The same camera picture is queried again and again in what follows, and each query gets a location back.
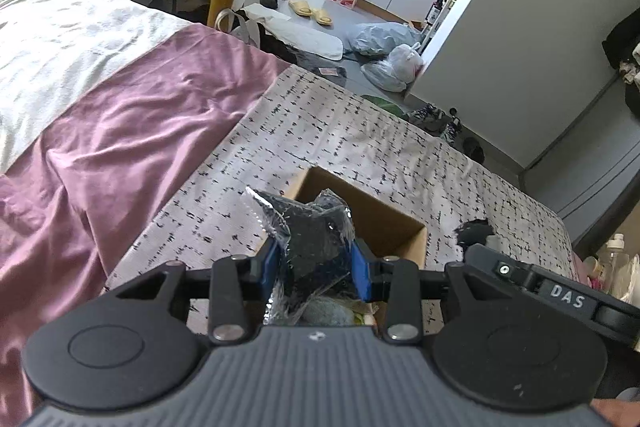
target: green object on floor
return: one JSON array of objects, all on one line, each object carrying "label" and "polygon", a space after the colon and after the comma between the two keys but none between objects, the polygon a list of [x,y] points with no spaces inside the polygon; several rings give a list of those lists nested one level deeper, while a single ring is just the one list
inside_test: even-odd
[{"label": "green object on floor", "polygon": [[380,96],[373,96],[372,94],[363,94],[362,97],[371,102],[373,105],[377,105],[380,109],[390,112],[392,115],[398,118],[404,118],[404,111],[400,109],[395,103],[389,102],[386,98]]}]

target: bed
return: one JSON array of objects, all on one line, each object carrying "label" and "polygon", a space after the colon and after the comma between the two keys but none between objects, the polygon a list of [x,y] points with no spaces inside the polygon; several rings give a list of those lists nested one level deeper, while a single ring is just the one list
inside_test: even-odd
[{"label": "bed", "polygon": [[[169,259],[263,239],[239,194],[317,164],[428,228],[424,267],[487,218],[518,260],[576,278],[562,222],[498,176],[305,70],[128,0],[0,3],[0,425],[36,398],[40,325]],[[437,328],[437,306],[424,306]],[[204,331],[196,302],[189,325]]]}]

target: cardboard box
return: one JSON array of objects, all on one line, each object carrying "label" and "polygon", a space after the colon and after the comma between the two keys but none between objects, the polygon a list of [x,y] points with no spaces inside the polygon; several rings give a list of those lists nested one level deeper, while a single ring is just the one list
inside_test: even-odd
[{"label": "cardboard box", "polygon": [[309,203],[325,188],[330,188],[349,205],[356,237],[363,238],[376,257],[397,255],[422,269],[427,251],[425,225],[338,176],[320,167],[311,167],[290,184],[285,196]]}]

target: yellow slipper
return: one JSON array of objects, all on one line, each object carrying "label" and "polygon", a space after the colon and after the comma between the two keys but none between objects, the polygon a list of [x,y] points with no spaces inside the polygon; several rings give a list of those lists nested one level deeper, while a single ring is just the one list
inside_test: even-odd
[{"label": "yellow slipper", "polygon": [[289,6],[301,17],[311,17],[313,14],[307,1],[289,1]]},{"label": "yellow slipper", "polygon": [[314,19],[316,19],[316,22],[322,26],[331,26],[334,21],[331,19],[331,17],[329,17],[329,14],[327,13],[326,10],[319,8],[317,10],[313,10],[314,12]]}]

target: patterned fabric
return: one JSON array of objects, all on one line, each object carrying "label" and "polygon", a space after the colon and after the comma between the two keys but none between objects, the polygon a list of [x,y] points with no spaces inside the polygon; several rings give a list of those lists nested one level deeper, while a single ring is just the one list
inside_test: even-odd
[{"label": "patterned fabric", "polygon": [[[254,252],[264,232],[244,188],[283,194],[314,164],[424,222],[424,268],[459,261],[454,229],[486,217],[512,257],[576,278],[569,237],[550,210],[438,138],[292,66],[149,224],[108,285],[170,259],[204,268]],[[206,331],[206,306],[194,308],[190,327]],[[434,303],[424,315],[428,330],[441,325]]]}]

